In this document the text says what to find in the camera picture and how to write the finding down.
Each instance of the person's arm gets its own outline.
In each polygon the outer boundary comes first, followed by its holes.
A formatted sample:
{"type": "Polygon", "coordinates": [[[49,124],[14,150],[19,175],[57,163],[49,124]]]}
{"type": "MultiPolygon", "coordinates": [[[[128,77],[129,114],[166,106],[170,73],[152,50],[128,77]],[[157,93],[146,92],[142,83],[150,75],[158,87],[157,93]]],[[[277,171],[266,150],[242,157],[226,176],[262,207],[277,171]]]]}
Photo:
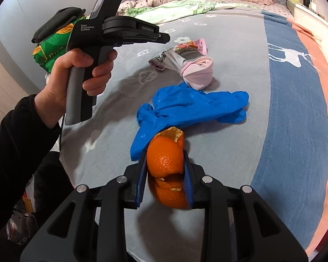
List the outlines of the person's arm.
{"type": "MultiPolygon", "coordinates": [[[[89,95],[98,95],[106,87],[116,52],[109,61],[93,70],[84,82],[89,95]]],[[[58,58],[49,83],[38,94],[23,98],[0,124],[0,229],[12,214],[14,204],[22,197],[25,186],[60,134],[58,120],[65,114],[68,72],[72,66],[87,67],[90,56],[71,50],[58,58]]]]}

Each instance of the device handle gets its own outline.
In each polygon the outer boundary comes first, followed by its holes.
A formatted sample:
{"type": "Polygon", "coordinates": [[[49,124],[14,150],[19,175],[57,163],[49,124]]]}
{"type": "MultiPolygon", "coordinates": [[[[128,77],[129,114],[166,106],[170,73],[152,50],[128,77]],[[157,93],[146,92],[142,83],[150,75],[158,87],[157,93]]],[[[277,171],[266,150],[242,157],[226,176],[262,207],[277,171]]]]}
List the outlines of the device handle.
{"type": "Polygon", "coordinates": [[[92,46],[82,48],[89,54],[94,62],[90,67],[77,68],[72,67],[69,70],[69,79],[67,87],[67,105],[65,124],[72,125],[85,120],[92,116],[92,107],[96,104],[96,96],[89,96],[82,88],[84,81],[92,78],[93,69],[103,64],[108,59],[108,53],[113,49],[112,46],[92,46]]]}

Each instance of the white deer print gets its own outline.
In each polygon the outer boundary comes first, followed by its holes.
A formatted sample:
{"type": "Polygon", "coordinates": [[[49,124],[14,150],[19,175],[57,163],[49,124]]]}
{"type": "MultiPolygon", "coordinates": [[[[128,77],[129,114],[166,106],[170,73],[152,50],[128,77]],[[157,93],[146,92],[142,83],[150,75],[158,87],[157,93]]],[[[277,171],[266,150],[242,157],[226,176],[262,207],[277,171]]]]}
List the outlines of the white deer print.
{"type": "Polygon", "coordinates": [[[273,61],[277,61],[277,62],[289,62],[291,63],[293,66],[300,68],[301,67],[301,63],[300,63],[300,57],[303,57],[307,62],[309,62],[315,69],[316,67],[312,64],[311,59],[307,59],[307,56],[312,57],[310,54],[305,54],[304,52],[299,52],[293,49],[288,49],[288,48],[282,48],[273,44],[268,43],[268,45],[276,47],[276,48],[271,48],[269,47],[269,49],[272,50],[277,50],[277,51],[282,51],[284,52],[285,58],[278,58],[276,56],[273,56],[272,54],[269,53],[269,58],[273,61]]]}

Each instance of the blue glove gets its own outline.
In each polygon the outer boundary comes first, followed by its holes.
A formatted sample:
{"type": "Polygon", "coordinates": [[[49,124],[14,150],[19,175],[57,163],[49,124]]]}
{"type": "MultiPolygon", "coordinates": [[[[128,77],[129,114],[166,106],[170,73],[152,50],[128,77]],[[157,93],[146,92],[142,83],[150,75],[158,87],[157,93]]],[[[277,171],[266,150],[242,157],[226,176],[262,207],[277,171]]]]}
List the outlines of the blue glove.
{"type": "Polygon", "coordinates": [[[238,123],[247,114],[249,95],[245,91],[204,93],[186,83],[159,89],[153,96],[153,107],[145,103],[137,112],[140,126],[131,145],[131,160],[140,158],[145,146],[158,132],[175,126],[179,129],[216,119],[220,123],[238,123]]]}

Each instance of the human hand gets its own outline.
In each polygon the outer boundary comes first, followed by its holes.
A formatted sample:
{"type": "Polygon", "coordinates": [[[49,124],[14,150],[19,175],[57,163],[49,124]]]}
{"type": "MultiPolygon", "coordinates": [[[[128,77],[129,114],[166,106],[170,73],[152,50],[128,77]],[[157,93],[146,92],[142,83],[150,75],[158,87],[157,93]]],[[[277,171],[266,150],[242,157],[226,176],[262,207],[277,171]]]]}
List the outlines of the human hand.
{"type": "MultiPolygon", "coordinates": [[[[116,57],[117,52],[112,50],[108,54],[108,60],[93,69],[93,78],[82,84],[82,88],[87,91],[88,95],[96,96],[103,93],[111,77],[113,61],[116,57]]],[[[53,128],[66,113],[69,68],[72,66],[89,67],[93,64],[93,61],[88,54],[78,48],[70,50],[57,58],[48,84],[34,100],[35,109],[46,126],[53,128]]]]}

